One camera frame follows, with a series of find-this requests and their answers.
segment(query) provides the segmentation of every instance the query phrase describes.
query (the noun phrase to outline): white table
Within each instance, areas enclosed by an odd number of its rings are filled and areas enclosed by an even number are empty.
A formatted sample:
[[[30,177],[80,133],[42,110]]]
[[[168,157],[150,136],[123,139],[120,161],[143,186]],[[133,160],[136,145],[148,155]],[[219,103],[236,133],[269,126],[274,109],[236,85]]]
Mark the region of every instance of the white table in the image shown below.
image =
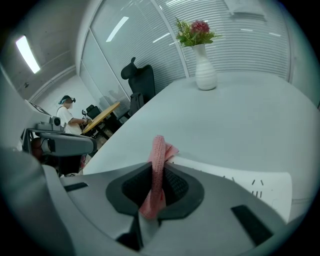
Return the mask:
[[[182,79],[130,118],[83,172],[145,162],[153,138],[163,135],[186,159],[238,170],[290,173],[299,215],[319,185],[319,132],[317,108],[277,76],[219,73],[218,87],[210,91],[199,90],[194,78]]]

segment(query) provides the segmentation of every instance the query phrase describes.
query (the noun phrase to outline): red flower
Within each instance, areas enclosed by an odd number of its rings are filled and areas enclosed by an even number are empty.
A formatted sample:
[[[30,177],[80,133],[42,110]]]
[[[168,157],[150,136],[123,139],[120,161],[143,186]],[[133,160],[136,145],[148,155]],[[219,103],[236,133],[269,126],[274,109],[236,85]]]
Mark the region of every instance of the red flower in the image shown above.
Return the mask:
[[[210,28],[208,23],[204,22],[203,20],[196,20],[191,24],[191,32],[209,33]]]

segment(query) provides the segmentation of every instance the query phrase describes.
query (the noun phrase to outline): man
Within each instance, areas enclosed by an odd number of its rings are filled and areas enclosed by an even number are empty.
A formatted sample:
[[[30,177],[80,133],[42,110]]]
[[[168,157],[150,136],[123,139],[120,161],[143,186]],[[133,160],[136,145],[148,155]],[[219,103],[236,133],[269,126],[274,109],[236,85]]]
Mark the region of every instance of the man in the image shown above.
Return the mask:
[[[72,116],[69,110],[72,109],[74,102],[76,102],[75,98],[71,98],[68,95],[63,96],[63,98],[58,102],[59,105],[62,106],[58,108],[56,116],[60,118],[62,126],[66,124],[66,133],[81,135],[82,129],[79,125],[86,125],[91,123],[92,121],[90,119],[78,119]]]

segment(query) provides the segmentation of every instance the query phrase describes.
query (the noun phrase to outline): white vase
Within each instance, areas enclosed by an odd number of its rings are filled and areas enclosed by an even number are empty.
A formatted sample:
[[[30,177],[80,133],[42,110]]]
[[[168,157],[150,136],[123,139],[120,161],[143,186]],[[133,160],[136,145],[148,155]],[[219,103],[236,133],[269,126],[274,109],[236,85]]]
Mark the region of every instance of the white vase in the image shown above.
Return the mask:
[[[201,90],[212,90],[217,87],[217,72],[208,59],[204,44],[192,46],[196,57],[195,81]]]

